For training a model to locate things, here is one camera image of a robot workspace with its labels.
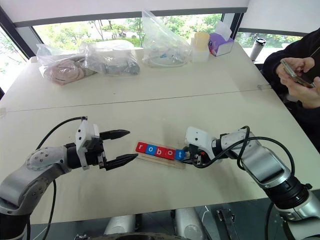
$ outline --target thermos bottle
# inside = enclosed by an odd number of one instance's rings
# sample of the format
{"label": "thermos bottle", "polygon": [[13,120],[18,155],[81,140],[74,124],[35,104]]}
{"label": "thermos bottle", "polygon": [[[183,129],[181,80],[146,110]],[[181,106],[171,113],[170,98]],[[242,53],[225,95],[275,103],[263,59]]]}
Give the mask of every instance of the thermos bottle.
{"label": "thermos bottle", "polygon": [[250,54],[250,59],[252,61],[256,60],[256,58],[258,57],[258,55],[261,52],[262,48],[265,46],[265,44],[266,44],[266,40],[264,40],[263,38],[257,38],[254,41],[254,44],[252,46],[252,52]]}

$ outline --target purple tissue box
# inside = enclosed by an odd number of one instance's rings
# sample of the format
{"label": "purple tissue box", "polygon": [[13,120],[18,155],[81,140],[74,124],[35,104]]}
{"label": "purple tissue box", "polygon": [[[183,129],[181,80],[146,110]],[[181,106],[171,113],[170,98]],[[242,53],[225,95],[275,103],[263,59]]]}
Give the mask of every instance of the purple tissue box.
{"label": "purple tissue box", "polygon": [[210,53],[216,57],[230,53],[233,45],[234,40],[232,38],[229,38],[228,41],[225,41],[221,35],[217,33],[210,33],[208,47]]}

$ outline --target metal bracket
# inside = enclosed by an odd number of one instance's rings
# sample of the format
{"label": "metal bracket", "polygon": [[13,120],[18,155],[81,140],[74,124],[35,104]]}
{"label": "metal bracket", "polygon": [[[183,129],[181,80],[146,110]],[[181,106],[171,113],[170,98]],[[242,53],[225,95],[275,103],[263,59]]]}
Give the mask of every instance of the metal bracket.
{"label": "metal bracket", "polygon": [[86,234],[85,235],[79,235],[79,234],[77,234],[75,237],[74,237],[74,239],[73,240],[88,240],[88,239],[90,239],[91,237],[89,237],[89,236],[87,236]]}
{"label": "metal bracket", "polygon": [[219,209],[216,211],[220,222],[224,223],[229,240],[239,240],[236,228],[236,215],[231,212],[231,209]]}

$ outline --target black sleeve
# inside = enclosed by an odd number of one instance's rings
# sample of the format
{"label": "black sleeve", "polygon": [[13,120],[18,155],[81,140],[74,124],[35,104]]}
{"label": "black sleeve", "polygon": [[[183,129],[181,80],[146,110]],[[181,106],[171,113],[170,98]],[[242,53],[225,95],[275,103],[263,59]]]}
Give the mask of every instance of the black sleeve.
{"label": "black sleeve", "polygon": [[268,58],[264,61],[264,64],[262,67],[262,74],[273,88],[274,86],[281,84],[280,79],[276,74],[276,68],[280,64],[280,60],[283,58],[290,58],[290,57],[291,58],[310,57],[310,55],[314,51],[315,42],[317,42],[319,38],[320,38],[320,29],[307,34],[299,41],[291,43],[285,49],[274,52],[270,56],[268,56]]}
{"label": "black sleeve", "polygon": [[291,113],[320,153],[320,107],[306,109],[298,101]]}

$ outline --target tree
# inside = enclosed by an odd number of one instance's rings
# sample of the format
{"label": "tree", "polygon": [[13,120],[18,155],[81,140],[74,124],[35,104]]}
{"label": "tree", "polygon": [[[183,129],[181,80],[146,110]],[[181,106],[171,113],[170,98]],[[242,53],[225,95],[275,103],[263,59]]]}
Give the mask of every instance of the tree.
{"label": "tree", "polygon": [[[26,62],[25,56],[15,46],[8,35],[0,28],[0,55],[9,58],[16,64]],[[10,64],[8,61],[4,62],[4,67],[0,67],[0,73],[6,73],[6,67]]]}
{"label": "tree", "polygon": [[160,19],[176,35],[188,39],[193,32],[213,33],[221,14],[162,16]]}
{"label": "tree", "polygon": [[265,48],[283,48],[283,44],[291,44],[300,40],[300,36],[287,36],[268,33],[238,32],[235,40],[243,48],[251,48],[257,38],[263,38],[266,41]]}
{"label": "tree", "polygon": [[97,30],[97,32],[101,36],[101,39],[104,41],[105,39],[104,39],[104,35],[103,35],[103,24],[102,24],[102,21],[101,20],[94,20],[94,21],[89,21],[88,23],[95,27],[95,29]]}
{"label": "tree", "polygon": [[85,22],[48,24],[35,26],[35,29],[47,45],[64,50],[77,50],[81,42],[91,37]]}
{"label": "tree", "polygon": [[142,24],[142,18],[136,17],[136,18],[128,18],[126,20],[126,23],[128,24],[128,28],[132,31],[135,31],[139,36],[140,46],[142,48],[142,42],[145,37],[144,33],[144,27]]}
{"label": "tree", "polygon": [[121,36],[123,31],[129,30],[128,26],[122,24],[111,23],[109,21],[109,25],[105,25],[102,27],[102,30],[105,32],[112,32],[112,39],[117,39],[117,36]]}

